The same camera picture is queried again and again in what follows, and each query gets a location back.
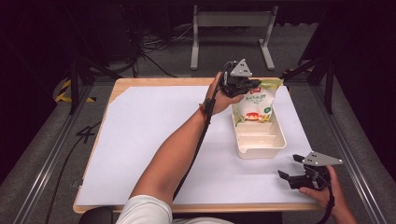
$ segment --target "food package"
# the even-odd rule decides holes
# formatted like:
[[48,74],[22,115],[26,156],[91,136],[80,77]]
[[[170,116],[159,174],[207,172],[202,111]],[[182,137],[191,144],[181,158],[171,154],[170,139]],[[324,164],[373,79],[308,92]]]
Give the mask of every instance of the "food package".
[[244,95],[238,103],[239,118],[242,122],[267,122],[273,111],[272,104],[276,90],[283,84],[283,79],[271,78],[262,80],[256,89]]

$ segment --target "plastic container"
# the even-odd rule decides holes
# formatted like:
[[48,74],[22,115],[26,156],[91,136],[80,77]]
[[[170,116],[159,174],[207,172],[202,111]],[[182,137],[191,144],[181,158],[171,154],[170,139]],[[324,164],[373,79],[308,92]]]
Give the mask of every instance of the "plastic container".
[[285,136],[277,122],[274,108],[270,120],[265,123],[238,122],[237,105],[232,105],[232,109],[239,157],[269,159],[286,146]]

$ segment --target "metal stand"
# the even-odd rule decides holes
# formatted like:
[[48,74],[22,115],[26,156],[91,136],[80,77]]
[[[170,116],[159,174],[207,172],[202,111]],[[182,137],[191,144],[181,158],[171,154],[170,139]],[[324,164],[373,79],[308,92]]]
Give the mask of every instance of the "metal stand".
[[81,56],[75,55],[74,59],[70,63],[70,79],[71,79],[71,96],[72,96],[72,107],[70,109],[70,115],[72,115],[79,104],[79,91],[78,82],[81,79],[83,85],[93,85],[95,78],[90,71],[90,67],[97,69],[108,77],[114,79],[121,78],[120,75],[100,66],[92,61],[83,58]]
[[272,29],[276,18],[277,7],[273,7],[272,11],[258,11],[258,12],[198,12],[198,6],[194,6],[193,15],[193,43],[191,53],[191,70],[198,69],[198,53],[199,53],[199,39],[198,27],[214,27],[214,26],[262,26],[266,28],[265,38],[259,39],[262,55],[268,70],[274,70],[275,66],[268,50],[268,41],[271,36]]
[[301,74],[304,70],[314,67],[311,75],[308,77],[308,84],[311,86],[317,86],[323,77],[326,76],[326,87],[324,92],[324,104],[327,108],[329,114],[332,114],[332,85],[334,80],[334,68],[332,64],[332,60],[329,58],[318,58],[312,60],[308,63],[301,65],[300,67],[284,74],[282,77],[285,81]]

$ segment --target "white paper sheet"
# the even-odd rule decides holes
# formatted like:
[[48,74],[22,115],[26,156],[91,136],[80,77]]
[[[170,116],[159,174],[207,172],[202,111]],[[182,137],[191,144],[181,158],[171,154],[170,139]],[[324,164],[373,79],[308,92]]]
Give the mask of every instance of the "white paper sheet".
[[[124,205],[160,144],[204,100],[207,86],[132,87],[106,112],[76,205]],[[287,146],[272,159],[237,155],[231,108],[214,116],[189,176],[175,199],[188,203],[313,202],[281,179],[277,170],[303,174],[293,154],[311,147],[286,87],[274,101]]]

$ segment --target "black cable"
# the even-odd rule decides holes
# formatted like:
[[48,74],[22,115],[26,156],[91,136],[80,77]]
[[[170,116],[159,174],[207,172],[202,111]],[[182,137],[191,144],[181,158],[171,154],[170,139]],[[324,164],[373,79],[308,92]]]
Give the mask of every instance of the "black cable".
[[149,51],[146,51],[145,53],[151,53],[154,50],[158,50],[158,51],[163,51],[165,49],[168,49],[169,47],[173,46],[176,43],[179,43],[185,39],[188,39],[186,37],[183,37],[183,35],[186,35],[190,30],[191,30],[192,26],[183,31],[181,33],[181,35],[178,35],[177,37],[171,37],[170,41],[164,41],[160,36],[157,36],[156,39],[151,39],[151,35],[155,35],[151,33],[146,34],[146,39],[143,39],[143,43],[141,44],[141,48],[142,49],[148,49]]
[[91,60],[89,60],[89,59],[87,59],[87,58],[78,57],[78,59],[79,59],[80,61],[82,61],[82,62],[84,62],[84,63],[90,65],[91,67],[96,68],[97,70],[101,71],[102,73],[106,74],[106,75],[109,76],[109,77],[113,77],[113,78],[116,79],[116,80],[117,80],[118,78],[122,78],[122,76],[120,76],[120,75],[118,75],[118,74],[116,74],[116,73],[114,73],[114,72],[108,70],[108,69],[105,68],[105,67],[98,66],[96,63],[92,62]]
[[[126,70],[128,70],[132,66],[133,66],[133,63],[130,62],[130,63],[127,63],[126,65],[124,65],[123,67],[120,67],[120,68],[116,68],[116,69],[113,69],[113,70],[110,70],[109,68],[107,68],[107,69],[110,70],[113,73],[119,74],[119,73],[125,72]],[[104,74],[101,71],[92,71],[92,70],[90,70],[90,71],[92,73],[94,73],[95,75],[97,75],[97,76],[106,76],[106,74]]]
[[61,183],[61,178],[62,178],[62,174],[64,173],[64,168],[66,167],[66,164],[69,161],[70,156],[72,155],[72,153],[73,153],[74,149],[76,148],[77,144],[79,143],[79,141],[81,141],[81,139],[85,137],[84,143],[86,143],[88,137],[91,135],[91,130],[93,128],[95,128],[96,126],[98,126],[100,123],[101,123],[101,121],[95,123],[92,127],[87,126],[85,129],[83,129],[83,130],[81,130],[80,132],[77,133],[77,135],[79,135],[80,138],[72,146],[72,148],[70,149],[69,153],[67,154],[67,157],[64,160],[64,164],[62,165],[62,170],[61,170],[61,172],[58,175],[58,180],[56,182],[55,190],[53,191],[52,198],[51,198],[51,201],[49,203],[49,211],[47,212],[46,224],[48,224],[49,221],[50,221],[50,213],[51,213],[51,210],[52,210],[52,206],[53,206],[53,203],[55,201],[56,193],[58,192],[59,184]]
[[216,94],[219,92],[219,84],[222,81],[222,78],[224,76],[224,72],[227,70],[227,68],[229,66],[229,64],[228,65],[227,64],[224,66],[225,68],[224,68],[224,70],[222,71],[222,73],[221,73],[221,75],[219,77],[218,83],[216,84],[216,88],[213,91],[212,99],[207,98],[204,101],[205,114],[206,114],[205,126],[204,126],[204,129],[202,130],[201,136],[200,136],[200,138],[198,140],[198,144],[197,144],[197,147],[195,149],[194,156],[192,157],[192,161],[190,163],[190,167],[187,170],[186,174],[184,174],[183,178],[181,178],[180,182],[178,183],[178,186],[177,186],[177,188],[175,190],[173,199],[176,198],[176,196],[178,195],[178,192],[180,191],[181,187],[184,184],[184,181],[186,180],[187,176],[189,175],[189,172],[190,172],[190,170],[191,170],[191,168],[192,168],[192,166],[193,166],[193,164],[195,162],[195,159],[196,159],[196,157],[198,155],[199,149],[201,148],[201,144],[204,141],[207,129],[208,129],[209,124],[210,124],[210,120],[212,119],[213,108],[215,107],[215,103],[216,103]]
[[134,77],[137,77],[139,74],[139,66],[137,65],[137,60],[134,60],[134,63],[132,64],[132,73]]
[[234,27],[234,26],[227,27],[227,28],[224,29],[224,31],[233,33],[235,35],[241,35],[246,30],[247,30],[247,27]]
[[176,76],[174,76],[174,75],[172,75],[172,74],[166,72],[165,70],[163,70],[163,69],[162,69],[157,63],[155,63],[147,54],[142,53],[142,55],[143,55],[144,57],[147,57],[150,61],[152,61],[155,65],[157,65],[157,67],[159,67],[166,75],[168,75],[168,76],[170,76],[170,77],[176,77]]
[[[312,172],[315,172],[313,169],[311,169],[311,168],[309,168],[307,166],[305,166],[304,168],[308,169],[308,170],[311,170]],[[324,224],[324,223],[326,223],[327,219],[329,219],[330,214],[332,213],[332,208],[335,205],[335,203],[334,203],[335,199],[334,199],[334,196],[332,194],[332,181],[331,180],[329,182],[326,181],[321,175],[318,175],[318,177],[321,180],[323,180],[323,182],[326,184],[327,189],[329,190],[329,193],[330,193],[329,202],[327,203],[327,206],[326,206],[326,212],[325,212],[323,218],[317,223],[317,224]]]

